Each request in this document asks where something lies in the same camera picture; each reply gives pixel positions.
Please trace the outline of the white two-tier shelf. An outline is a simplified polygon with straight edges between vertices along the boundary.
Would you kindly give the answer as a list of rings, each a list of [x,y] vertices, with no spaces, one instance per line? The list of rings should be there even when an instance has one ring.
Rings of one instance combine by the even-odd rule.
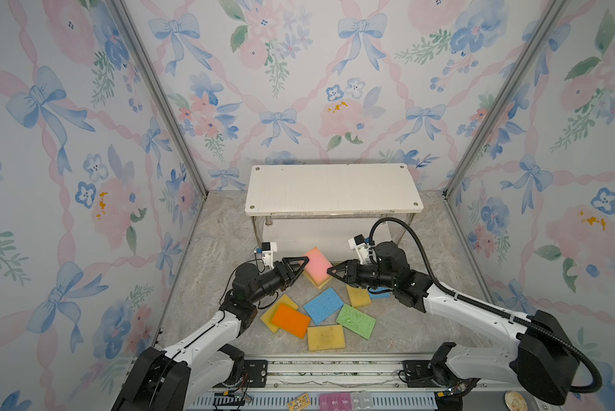
[[[258,165],[245,204],[258,243],[275,243],[278,257],[318,248],[331,262],[355,258],[350,239],[381,217],[423,209],[405,164]]]

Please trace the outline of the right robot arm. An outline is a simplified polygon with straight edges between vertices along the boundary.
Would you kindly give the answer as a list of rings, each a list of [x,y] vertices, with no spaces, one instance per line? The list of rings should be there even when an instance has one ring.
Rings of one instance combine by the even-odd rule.
[[[494,342],[475,349],[444,342],[419,371],[408,370],[412,385],[429,382],[453,388],[470,387],[483,379],[518,383],[533,397],[561,406],[572,391],[580,364],[573,356],[562,327],[550,314],[517,313],[449,289],[428,274],[410,267],[405,252],[386,241],[375,249],[374,260],[345,262],[327,274],[356,288],[388,290],[404,306],[463,325]]]

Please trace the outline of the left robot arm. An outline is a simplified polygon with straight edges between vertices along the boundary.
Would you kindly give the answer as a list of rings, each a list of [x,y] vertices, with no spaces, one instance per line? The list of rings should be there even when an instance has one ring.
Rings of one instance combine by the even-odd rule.
[[[259,301],[291,287],[308,264],[307,256],[283,258],[264,273],[253,261],[239,265],[213,318],[171,346],[144,350],[112,409],[184,410],[216,385],[240,385],[244,353],[231,343],[251,326]]]

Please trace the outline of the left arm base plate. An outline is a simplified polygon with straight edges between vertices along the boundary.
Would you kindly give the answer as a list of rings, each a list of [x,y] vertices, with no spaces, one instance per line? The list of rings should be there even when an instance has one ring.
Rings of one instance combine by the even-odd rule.
[[[265,388],[268,364],[266,360],[240,360],[233,364],[229,377],[218,387],[235,388]]]

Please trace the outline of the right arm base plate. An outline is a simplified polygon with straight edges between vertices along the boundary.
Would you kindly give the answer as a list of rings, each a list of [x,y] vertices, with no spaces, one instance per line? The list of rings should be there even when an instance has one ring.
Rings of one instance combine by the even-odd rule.
[[[409,388],[445,388],[462,390],[463,386],[475,387],[478,378],[459,378],[444,365],[432,366],[430,361],[408,360],[402,362],[399,379]]]

